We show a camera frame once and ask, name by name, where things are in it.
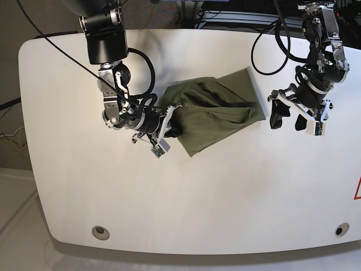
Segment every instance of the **black cylinder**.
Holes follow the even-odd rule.
[[[109,12],[84,18],[84,24],[88,32],[113,26],[112,18]]]
[[[337,69],[335,65],[327,66],[325,68],[325,73],[323,80],[339,83],[345,77],[346,71]]]
[[[116,0],[61,0],[71,12],[90,17],[117,7]]]
[[[90,64],[111,63],[128,56],[123,27],[97,34],[86,34]]]
[[[160,124],[160,116],[159,113],[146,108],[144,110],[144,113],[146,114],[146,118],[144,119],[143,125],[137,129],[137,131],[147,134],[154,133]]]
[[[322,92],[321,94],[308,86],[307,82],[307,80],[303,79],[299,87],[296,89],[297,99],[308,108],[318,108],[331,87],[329,85],[324,86],[321,90],[319,90],[319,92]]]

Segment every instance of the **table surface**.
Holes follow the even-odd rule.
[[[254,33],[219,30],[129,30],[129,47],[152,60],[155,93],[175,82],[222,77],[250,66]],[[84,34],[51,38],[97,73],[87,59]],[[308,42],[292,38],[305,57]],[[19,52],[21,100],[30,158],[52,236],[65,243],[114,250],[234,254],[296,250],[361,239],[361,52],[345,49],[351,70],[328,94],[334,105],[325,137],[294,129],[297,113],[271,130],[273,89],[294,82],[297,63],[277,75],[249,68],[266,121],[233,134],[190,158],[177,139],[156,159],[134,131],[107,129],[103,98],[93,76],[45,40]],[[259,69],[284,60],[274,36],[256,47]],[[150,74],[129,55],[129,89],[141,93]],[[349,223],[343,237],[336,228]],[[91,230],[103,226],[107,241]]]

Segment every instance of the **green cloth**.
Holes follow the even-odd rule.
[[[162,106],[177,103],[183,106],[173,113],[183,130],[178,139],[190,156],[266,119],[247,69],[168,87]]]

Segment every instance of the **gray carpet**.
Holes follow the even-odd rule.
[[[60,0],[20,0],[29,17],[44,33],[70,30],[81,31],[78,16],[72,14]],[[37,32],[22,15],[15,0],[2,0],[0,9],[0,104],[20,96],[17,54],[20,46],[37,36]],[[160,2],[157,5],[146,0],[128,0],[124,5],[126,29],[175,28],[178,18],[175,2]],[[21,104],[13,108],[0,120],[0,133],[12,134],[23,126]],[[21,142],[26,142],[21,132]],[[19,143],[18,135],[12,137]],[[31,169],[27,146],[0,138],[0,168]]]

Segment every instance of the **silver joint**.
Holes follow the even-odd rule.
[[[85,23],[84,23],[84,17],[79,17],[79,23],[80,23],[81,30],[83,30],[83,32],[86,32],[86,26],[85,26]]]
[[[301,6],[299,5],[298,9],[305,10],[307,14],[312,15],[314,13],[318,13],[321,8],[333,8],[333,6],[334,6],[333,3],[320,1],[320,2],[308,3],[306,5],[301,5]]]
[[[121,60],[110,62],[110,63],[103,63],[100,65],[100,67],[101,67],[101,69],[109,69],[109,68],[115,67],[119,63],[121,63]]]
[[[314,23],[315,24],[320,24],[321,23],[321,20],[320,20],[320,18],[314,18]]]
[[[120,19],[121,10],[119,7],[112,9],[110,11],[110,14],[111,14],[112,23],[114,26],[117,26],[122,23],[122,21]]]
[[[337,62],[337,64],[338,64],[338,66],[339,66],[340,68],[344,68],[344,67],[345,67],[345,63],[344,63],[343,61],[341,61],[341,60],[339,60],[339,61]]]

